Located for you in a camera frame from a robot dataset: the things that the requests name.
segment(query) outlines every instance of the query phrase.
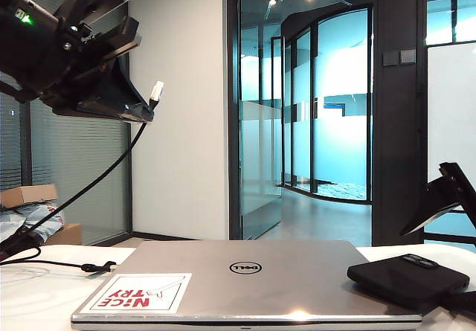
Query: table surface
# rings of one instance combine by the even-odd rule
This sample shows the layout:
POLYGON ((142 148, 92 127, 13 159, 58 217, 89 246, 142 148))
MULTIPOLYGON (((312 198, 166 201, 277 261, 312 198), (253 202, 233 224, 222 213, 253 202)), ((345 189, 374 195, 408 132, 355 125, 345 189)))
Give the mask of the table surface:
MULTIPOLYGON (((438 244, 363 247, 358 250, 370 261, 407 253, 427 257, 467 274, 471 279, 468 291, 476 290, 476 254, 471 251, 438 244)), ((133 248, 49 245, 42 247, 39 259, 98 265, 114 260, 120 264, 133 251, 133 248)), ((71 330, 71 314, 108 276, 109 273, 89 275, 77 268, 49 264, 2 266, 0 329, 34 330, 40 327, 49 331, 71 330)), ((418 330, 476 331, 476 321, 437 308, 423 318, 418 330)))

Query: floor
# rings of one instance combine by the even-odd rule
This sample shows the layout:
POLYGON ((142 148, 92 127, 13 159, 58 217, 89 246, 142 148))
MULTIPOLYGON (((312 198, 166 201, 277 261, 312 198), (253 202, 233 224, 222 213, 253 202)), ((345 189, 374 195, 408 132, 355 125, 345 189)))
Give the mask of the floor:
MULTIPOLYGON (((371 245, 371 206, 323 201, 284 189, 278 202, 281 222, 262 240, 348 240, 355 246, 371 245)), ((143 241, 131 238, 115 247, 135 248, 143 241)))

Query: nice try sticker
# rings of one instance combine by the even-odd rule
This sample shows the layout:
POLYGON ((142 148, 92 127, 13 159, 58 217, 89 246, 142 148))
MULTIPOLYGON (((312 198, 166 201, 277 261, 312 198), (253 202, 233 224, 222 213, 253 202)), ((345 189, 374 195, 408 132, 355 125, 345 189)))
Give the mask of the nice try sticker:
POLYGON ((117 274, 82 313, 176 313, 192 274, 117 274))

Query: laptop lid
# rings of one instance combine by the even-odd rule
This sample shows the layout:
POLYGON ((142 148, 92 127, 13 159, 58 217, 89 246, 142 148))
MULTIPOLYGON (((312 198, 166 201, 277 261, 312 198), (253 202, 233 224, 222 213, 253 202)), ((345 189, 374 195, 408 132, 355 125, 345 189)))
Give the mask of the laptop lid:
POLYGON ((408 330, 421 315, 347 278, 348 242, 144 242, 71 316, 78 330, 408 330))

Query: green led light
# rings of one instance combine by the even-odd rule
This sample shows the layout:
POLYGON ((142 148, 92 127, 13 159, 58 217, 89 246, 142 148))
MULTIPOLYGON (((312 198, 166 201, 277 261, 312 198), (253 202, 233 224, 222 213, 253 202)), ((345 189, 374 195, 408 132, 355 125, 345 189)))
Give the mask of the green led light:
POLYGON ((29 25, 33 24, 33 21, 31 20, 30 15, 23 16, 22 22, 24 22, 25 24, 29 24, 29 25))

